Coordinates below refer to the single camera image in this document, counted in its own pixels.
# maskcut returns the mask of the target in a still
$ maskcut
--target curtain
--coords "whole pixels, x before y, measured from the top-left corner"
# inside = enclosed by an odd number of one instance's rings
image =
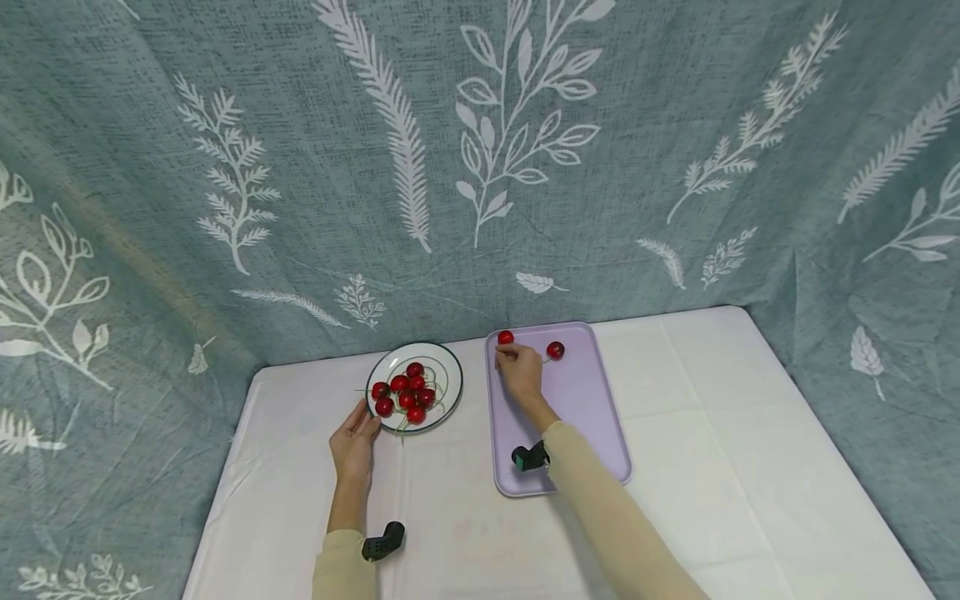
[[[262,366],[737,304],[960,598],[958,31],[948,0],[14,0],[2,595],[179,598]]]

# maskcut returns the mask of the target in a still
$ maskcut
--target white plate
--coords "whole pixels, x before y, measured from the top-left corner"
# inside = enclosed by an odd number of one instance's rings
[[[376,367],[373,367],[370,378],[367,379],[366,393],[367,407],[371,413],[376,414],[373,410],[376,400],[371,396],[373,384],[384,381],[389,385],[390,380],[395,376],[405,374],[407,365],[413,362],[423,365],[426,387],[437,392],[437,399],[426,412],[426,419],[414,425],[397,410],[396,394],[391,394],[394,400],[394,413],[383,420],[383,428],[393,433],[419,433],[436,427],[444,422],[457,407],[460,394],[464,390],[464,371],[453,352],[439,344],[425,342],[408,344],[389,352],[380,359]]]

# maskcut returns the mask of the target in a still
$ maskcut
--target beige sleeve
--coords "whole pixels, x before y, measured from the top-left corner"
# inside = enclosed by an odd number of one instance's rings
[[[555,422],[543,442],[550,479],[573,506],[618,598],[708,600],[573,425]]]
[[[363,541],[355,530],[326,534],[313,567],[313,600],[376,600],[376,566],[364,560]]]

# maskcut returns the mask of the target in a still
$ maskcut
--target black controller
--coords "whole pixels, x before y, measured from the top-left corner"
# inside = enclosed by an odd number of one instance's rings
[[[550,455],[546,453],[543,440],[530,448],[525,448],[522,445],[517,446],[510,457],[513,459],[516,468],[521,471],[533,470],[550,464]]]
[[[387,558],[403,545],[403,523],[390,521],[379,538],[367,538],[363,542],[364,560],[376,563]]]

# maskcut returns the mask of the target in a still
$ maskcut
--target purple tray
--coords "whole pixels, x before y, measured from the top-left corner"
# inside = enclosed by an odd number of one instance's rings
[[[543,365],[543,395],[561,419],[574,425],[596,450],[603,464],[627,483],[633,474],[620,418],[613,404],[607,374],[600,359],[593,329],[586,323],[560,323],[511,329],[515,342],[535,348],[546,358],[550,342],[560,341],[566,348],[564,358]],[[487,336],[487,389],[490,391],[491,446],[493,481],[500,493],[522,497],[552,493],[557,489],[545,468],[521,472],[511,454],[519,445],[530,447],[540,436],[508,398],[494,362],[495,331]]]

